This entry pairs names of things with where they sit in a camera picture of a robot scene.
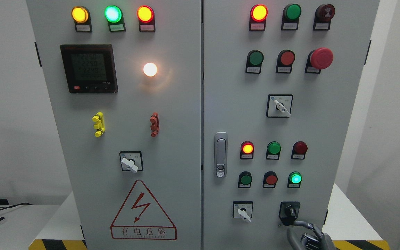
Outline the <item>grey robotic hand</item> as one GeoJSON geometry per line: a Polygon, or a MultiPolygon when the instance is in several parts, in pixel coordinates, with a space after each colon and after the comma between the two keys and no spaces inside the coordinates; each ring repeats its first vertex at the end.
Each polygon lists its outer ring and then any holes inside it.
{"type": "Polygon", "coordinates": [[[315,236],[303,233],[301,239],[292,228],[287,228],[287,239],[294,250],[336,250],[334,242],[328,234],[324,234],[321,229],[312,223],[296,220],[294,226],[301,226],[313,231],[315,236]]]}

